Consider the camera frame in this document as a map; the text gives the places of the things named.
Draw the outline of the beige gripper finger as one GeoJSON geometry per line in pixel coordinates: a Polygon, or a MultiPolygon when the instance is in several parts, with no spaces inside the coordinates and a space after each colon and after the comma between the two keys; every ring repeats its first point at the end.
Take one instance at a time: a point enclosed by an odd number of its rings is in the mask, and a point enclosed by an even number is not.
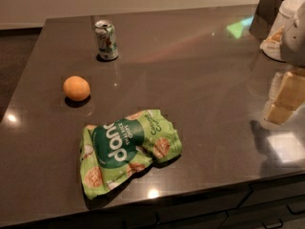
{"type": "Polygon", "coordinates": [[[262,119],[274,125],[285,123],[305,102],[305,69],[276,73],[262,119]]]}

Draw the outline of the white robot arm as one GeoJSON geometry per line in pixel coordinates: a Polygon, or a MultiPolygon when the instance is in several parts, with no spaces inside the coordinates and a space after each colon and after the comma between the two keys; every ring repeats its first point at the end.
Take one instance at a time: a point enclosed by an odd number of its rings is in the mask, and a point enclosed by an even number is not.
{"type": "Polygon", "coordinates": [[[305,103],[305,0],[282,2],[260,49],[271,59],[293,67],[275,74],[262,113],[262,127],[275,129],[305,103]]]}

